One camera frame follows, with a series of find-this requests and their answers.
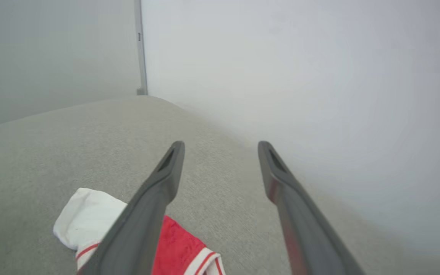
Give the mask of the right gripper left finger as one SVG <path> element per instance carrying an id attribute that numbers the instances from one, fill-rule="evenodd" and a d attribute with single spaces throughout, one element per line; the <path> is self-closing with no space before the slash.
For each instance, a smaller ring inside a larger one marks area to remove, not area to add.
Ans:
<path id="1" fill-rule="evenodd" d="M 184 156 L 184 142 L 173 142 L 78 275 L 152 275 L 164 214 L 178 193 Z"/>

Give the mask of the grey fabric sofa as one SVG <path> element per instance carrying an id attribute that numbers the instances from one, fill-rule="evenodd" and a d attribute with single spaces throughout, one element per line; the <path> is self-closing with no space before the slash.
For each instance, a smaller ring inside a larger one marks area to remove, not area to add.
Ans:
<path id="1" fill-rule="evenodd" d="M 167 213 L 222 256 L 227 275 L 289 275 L 255 143 L 163 99 L 133 96 L 0 124 L 0 275 L 75 275 L 53 225 L 78 188 L 127 202 L 174 141 L 186 156 Z"/>

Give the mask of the red white basketball jersey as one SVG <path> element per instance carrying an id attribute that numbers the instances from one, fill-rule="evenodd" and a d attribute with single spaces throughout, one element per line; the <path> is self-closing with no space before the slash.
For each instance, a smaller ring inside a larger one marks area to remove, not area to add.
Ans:
<path id="1" fill-rule="evenodd" d="M 99 190 L 79 188 L 72 195 L 57 218 L 53 233 L 76 252 L 77 270 L 89 261 L 126 206 Z M 220 254 L 166 215 L 152 275 L 226 275 L 226 271 Z"/>

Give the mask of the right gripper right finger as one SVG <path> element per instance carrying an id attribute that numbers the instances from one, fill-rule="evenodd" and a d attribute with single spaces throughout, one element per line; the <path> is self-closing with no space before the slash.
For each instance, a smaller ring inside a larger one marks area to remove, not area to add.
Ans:
<path id="1" fill-rule="evenodd" d="M 266 196 L 277 207 L 292 275 L 365 275 L 274 146 L 260 141 L 258 156 Z"/>

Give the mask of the grey metal wall strip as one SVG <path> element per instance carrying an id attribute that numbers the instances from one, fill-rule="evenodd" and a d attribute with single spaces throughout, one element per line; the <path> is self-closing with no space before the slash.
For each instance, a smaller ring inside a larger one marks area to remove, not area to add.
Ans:
<path id="1" fill-rule="evenodd" d="M 136 19 L 137 52 L 138 52 L 139 73 L 140 73 L 140 86 L 137 89 L 137 94 L 148 95 L 144 33 L 143 33 L 143 23 L 142 23 L 142 5 L 141 5 L 142 0 L 133 0 L 133 2 L 134 2 L 134 14 Z"/>

